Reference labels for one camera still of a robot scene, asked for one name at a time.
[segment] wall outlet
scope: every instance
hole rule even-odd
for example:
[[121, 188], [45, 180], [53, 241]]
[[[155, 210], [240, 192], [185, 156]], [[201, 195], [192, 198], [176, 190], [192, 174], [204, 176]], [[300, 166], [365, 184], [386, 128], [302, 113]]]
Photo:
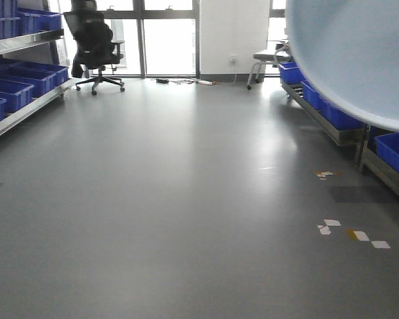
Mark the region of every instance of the wall outlet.
[[229, 63], [230, 63], [231, 65], [236, 65], [236, 64], [238, 63], [238, 54], [232, 53], [232, 54], [229, 56]]

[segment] light blue round object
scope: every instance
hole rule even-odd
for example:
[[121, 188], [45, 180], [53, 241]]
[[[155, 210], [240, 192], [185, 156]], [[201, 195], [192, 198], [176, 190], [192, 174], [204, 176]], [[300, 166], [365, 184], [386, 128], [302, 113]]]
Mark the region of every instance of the light blue round object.
[[399, 0], [288, 0], [305, 77], [341, 110], [399, 132]]

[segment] yellow tape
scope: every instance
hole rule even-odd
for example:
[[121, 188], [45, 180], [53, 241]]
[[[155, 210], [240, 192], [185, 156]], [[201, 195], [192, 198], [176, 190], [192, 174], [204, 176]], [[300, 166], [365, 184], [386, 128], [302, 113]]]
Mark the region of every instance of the yellow tape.
[[359, 240], [356, 234], [354, 233], [355, 231], [356, 231], [355, 229], [346, 229], [347, 236], [353, 241]]

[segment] metal shelf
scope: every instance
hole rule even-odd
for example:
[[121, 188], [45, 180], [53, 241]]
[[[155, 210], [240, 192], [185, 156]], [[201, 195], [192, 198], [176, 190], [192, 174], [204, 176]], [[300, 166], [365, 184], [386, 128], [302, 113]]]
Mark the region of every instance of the metal shelf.
[[287, 93], [306, 111], [306, 113], [313, 118], [319, 125], [322, 126], [328, 136], [338, 146], [347, 146], [356, 144], [362, 136], [363, 129], [356, 130], [337, 130], [321, 113], [315, 110], [308, 102], [306, 102], [300, 95], [301, 85], [288, 85], [281, 81], [282, 87]]
[[364, 147], [362, 151], [361, 170], [363, 166], [366, 166], [399, 196], [399, 173], [367, 147]]
[[10, 130], [12, 127], [16, 126], [18, 123], [28, 118], [30, 115], [34, 114], [36, 111], [40, 110], [43, 106], [45, 106], [55, 98], [63, 95], [65, 91], [68, 90], [71, 86], [72, 86], [72, 80], [68, 80], [62, 85], [46, 93], [42, 97], [24, 106], [15, 113], [12, 113], [4, 120], [0, 121], [0, 136], [3, 135], [8, 130]]
[[64, 35], [63, 29], [22, 35], [20, 37], [0, 40], [0, 54], [5, 54], [43, 43], [59, 40]]

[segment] office chair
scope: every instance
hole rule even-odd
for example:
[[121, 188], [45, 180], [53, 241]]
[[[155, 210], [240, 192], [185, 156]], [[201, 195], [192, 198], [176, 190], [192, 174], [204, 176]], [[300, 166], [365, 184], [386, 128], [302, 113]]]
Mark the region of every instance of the office chair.
[[96, 0], [71, 0], [71, 11], [97, 10]]
[[276, 41], [279, 42], [276, 44], [276, 51], [272, 50], [262, 50], [253, 55], [253, 58], [256, 60], [259, 60], [260, 62], [257, 62], [253, 64], [251, 67], [251, 72], [248, 76], [248, 81], [247, 81], [247, 88], [251, 90], [251, 80], [253, 79], [253, 75], [255, 73], [255, 67], [258, 66], [257, 72], [255, 74], [255, 82], [260, 83], [259, 77], [261, 73], [261, 69], [263, 65], [272, 65], [272, 66], [278, 66], [282, 62], [291, 62], [292, 61], [292, 56], [291, 52], [289, 50], [289, 44], [286, 41]]
[[104, 22], [104, 15], [98, 11], [76, 10], [65, 12], [64, 17], [74, 40], [77, 42], [77, 54], [74, 57], [72, 75], [82, 76], [81, 64], [88, 70], [98, 69], [98, 76], [75, 84], [77, 91], [79, 84], [94, 83], [92, 95], [96, 95], [96, 87], [102, 82], [118, 85], [120, 91], [124, 92], [124, 83], [121, 78], [104, 76], [102, 71], [106, 70], [105, 65], [120, 63], [123, 54], [120, 53], [120, 45], [124, 41], [112, 42], [112, 30]]

